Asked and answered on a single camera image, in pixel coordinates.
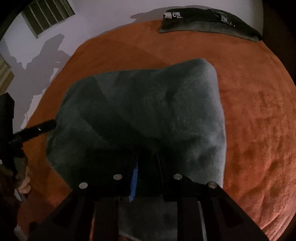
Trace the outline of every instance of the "screw head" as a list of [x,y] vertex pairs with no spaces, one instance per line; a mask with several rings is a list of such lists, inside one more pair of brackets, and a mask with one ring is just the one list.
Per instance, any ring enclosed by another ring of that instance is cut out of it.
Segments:
[[80,184],[79,184],[79,188],[80,188],[80,189],[86,189],[87,186],[88,186],[87,183],[80,183]]
[[183,176],[182,176],[181,174],[178,174],[178,173],[175,174],[175,175],[173,175],[173,178],[176,179],[176,180],[181,180],[182,177],[183,177]]
[[122,175],[121,174],[115,174],[113,176],[113,178],[114,178],[114,180],[119,181],[122,178]]
[[209,185],[210,188],[216,188],[218,186],[218,184],[215,183],[215,182],[209,182],[208,185]]

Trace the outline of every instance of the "orange blanket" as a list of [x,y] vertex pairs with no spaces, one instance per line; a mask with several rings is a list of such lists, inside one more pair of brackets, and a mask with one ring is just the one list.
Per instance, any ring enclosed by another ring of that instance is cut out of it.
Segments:
[[[28,126],[54,118],[67,89],[84,77],[204,58],[217,71],[225,112],[224,189],[276,240],[296,212],[292,79],[262,41],[193,31],[159,34],[159,26],[159,20],[131,24],[81,45],[46,90]],[[42,221],[70,191],[46,161],[45,143],[44,134],[24,144],[33,187],[19,211],[25,233],[31,221]]]

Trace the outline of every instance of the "blue tag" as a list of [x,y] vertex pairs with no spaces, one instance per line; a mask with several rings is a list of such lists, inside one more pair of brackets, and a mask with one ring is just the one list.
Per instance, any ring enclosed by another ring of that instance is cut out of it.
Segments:
[[138,182],[138,162],[133,170],[133,176],[131,178],[131,193],[130,193],[131,202],[133,201],[133,198],[136,195],[137,182]]

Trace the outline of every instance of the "bedroom wall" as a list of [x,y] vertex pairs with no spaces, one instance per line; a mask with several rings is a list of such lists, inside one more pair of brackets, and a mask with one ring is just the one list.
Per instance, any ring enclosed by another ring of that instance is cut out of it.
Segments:
[[175,6],[201,5],[233,13],[263,32],[261,0],[69,0],[75,15],[34,37],[18,15],[0,42],[15,78],[7,91],[16,101],[14,131],[24,128],[50,81],[87,39],[132,22],[161,19]]

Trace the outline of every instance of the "hand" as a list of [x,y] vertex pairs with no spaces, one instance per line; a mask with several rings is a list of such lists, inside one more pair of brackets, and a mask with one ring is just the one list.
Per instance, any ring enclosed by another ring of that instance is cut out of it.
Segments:
[[1,184],[5,188],[10,188],[14,191],[17,189],[19,193],[28,194],[31,191],[30,177],[28,176],[29,167],[27,166],[28,158],[25,154],[23,157],[14,158],[17,175],[13,178],[12,170],[6,168],[3,164],[0,165],[0,175],[2,176]]

